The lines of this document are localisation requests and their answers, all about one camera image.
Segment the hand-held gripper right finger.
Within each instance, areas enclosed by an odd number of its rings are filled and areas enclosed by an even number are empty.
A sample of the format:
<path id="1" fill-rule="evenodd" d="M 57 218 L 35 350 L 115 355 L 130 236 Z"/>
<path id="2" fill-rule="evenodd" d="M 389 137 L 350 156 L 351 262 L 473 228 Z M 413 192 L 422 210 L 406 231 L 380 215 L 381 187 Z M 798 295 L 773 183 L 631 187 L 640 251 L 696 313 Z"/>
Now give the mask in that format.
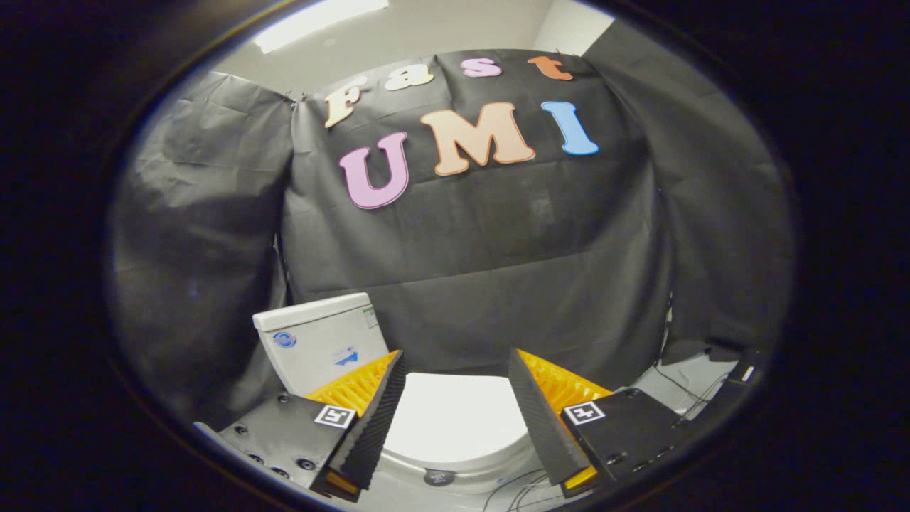
<path id="1" fill-rule="evenodd" d="M 508 379 L 544 472 L 565 498 L 633 479 L 693 436 L 691 421 L 649 393 L 607 390 L 520 349 L 510 353 Z"/>

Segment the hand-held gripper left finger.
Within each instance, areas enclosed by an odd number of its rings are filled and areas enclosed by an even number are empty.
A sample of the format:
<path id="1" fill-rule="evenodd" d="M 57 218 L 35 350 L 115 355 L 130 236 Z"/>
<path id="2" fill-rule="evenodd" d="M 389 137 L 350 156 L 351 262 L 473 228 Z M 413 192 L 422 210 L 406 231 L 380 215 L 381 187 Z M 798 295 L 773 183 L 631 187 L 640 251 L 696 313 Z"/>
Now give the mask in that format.
<path id="1" fill-rule="evenodd" d="M 259 484 L 299 501 L 355 503 L 370 488 L 406 376 L 405 354 L 396 350 L 308 395 L 275 393 L 222 429 L 194 428 Z"/>

